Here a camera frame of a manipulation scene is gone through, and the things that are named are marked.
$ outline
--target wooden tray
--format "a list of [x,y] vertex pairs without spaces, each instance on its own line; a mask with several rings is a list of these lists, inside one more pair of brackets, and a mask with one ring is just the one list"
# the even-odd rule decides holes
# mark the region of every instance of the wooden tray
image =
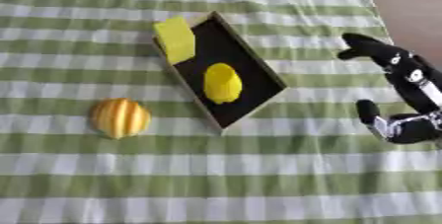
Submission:
[[[195,34],[194,58],[171,65],[155,37],[154,46],[220,133],[262,108],[286,88],[218,13],[212,12],[190,26]],[[216,105],[204,95],[203,74],[210,65],[218,62],[232,66],[243,81],[243,92],[233,103]]]

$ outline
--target table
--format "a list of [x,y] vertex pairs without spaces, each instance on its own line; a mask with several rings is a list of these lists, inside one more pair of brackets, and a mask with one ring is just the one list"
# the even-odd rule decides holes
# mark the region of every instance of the table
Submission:
[[[224,137],[151,49],[152,23],[220,12],[289,85]],[[360,124],[405,112],[339,36],[388,40],[372,0],[0,0],[0,216],[6,223],[439,223],[441,155]],[[104,98],[153,115],[111,141]]]
[[374,0],[395,44],[442,66],[439,0]]

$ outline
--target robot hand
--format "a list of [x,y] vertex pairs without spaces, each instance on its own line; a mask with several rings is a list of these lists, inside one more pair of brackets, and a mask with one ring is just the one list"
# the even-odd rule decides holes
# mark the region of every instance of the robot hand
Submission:
[[385,77],[404,101],[418,113],[381,117],[376,104],[356,103],[359,118],[375,135],[392,143],[435,140],[442,135],[442,74],[419,55],[357,34],[342,36],[350,49],[337,57],[348,60],[369,56],[384,69]]
[[342,38],[350,49],[339,53],[339,59],[370,57],[383,68],[404,101],[419,113],[442,107],[442,73],[421,56],[363,35],[344,34]]
[[384,119],[372,101],[359,100],[356,108],[361,122],[378,138],[391,143],[410,144],[437,140],[442,136],[440,110],[426,114],[400,113]]

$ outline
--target tray rim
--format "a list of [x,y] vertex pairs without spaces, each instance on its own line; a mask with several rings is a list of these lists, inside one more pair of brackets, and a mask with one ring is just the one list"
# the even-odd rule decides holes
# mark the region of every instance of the tray rim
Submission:
[[219,14],[217,11],[212,11],[207,14],[203,14],[197,18],[187,20],[188,24],[191,28],[194,28],[210,19],[215,19],[217,22],[219,22],[224,29],[242,46],[248,53],[249,57],[251,57],[261,69],[263,69],[266,74],[279,86],[281,89],[277,93],[275,93],[273,96],[265,100],[264,102],[260,103],[257,107],[255,107],[250,112],[244,114],[237,120],[233,121],[226,127],[222,127],[215,116],[210,112],[210,110],[204,105],[204,103],[201,101],[201,99],[196,95],[196,93],[193,91],[191,86],[187,83],[185,78],[181,75],[180,71],[169,61],[167,60],[167,56],[163,49],[156,43],[156,36],[152,36],[152,44],[155,50],[160,54],[160,57],[162,60],[166,63],[169,70],[175,75],[175,77],[179,80],[181,85],[186,89],[186,92],[189,93],[192,96],[193,101],[197,104],[199,109],[204,113],[204,115],[208,118],[211,125],[215,127],[215,129],[218,131],[220,135],[223,135],[228,129],[238,124],[240,121],[242,121],[246,117],[250,117],[255,112],[258,112],[263,107],[268,105],[271,101],[273,101],[276,97],[280,96],[287,88],[288,86],[284,83],[284,81],[277,75],[269,66],[268,64],[257,55],[257,53],[249,46],[249,44],[229,25],[229,23]]

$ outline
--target tablecloth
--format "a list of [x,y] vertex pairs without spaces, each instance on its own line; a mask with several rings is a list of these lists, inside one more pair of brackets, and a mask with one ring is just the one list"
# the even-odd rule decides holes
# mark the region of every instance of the tablecloth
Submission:
[[[218,11],[289,88],[217,136],[152,50],[152,23]],[[440,223],[442,156],[374,138],[401,102],[339,36],[389,40],[372,0],[0,0],[1,223]],[[152,122],[89,123],[127,97]]]

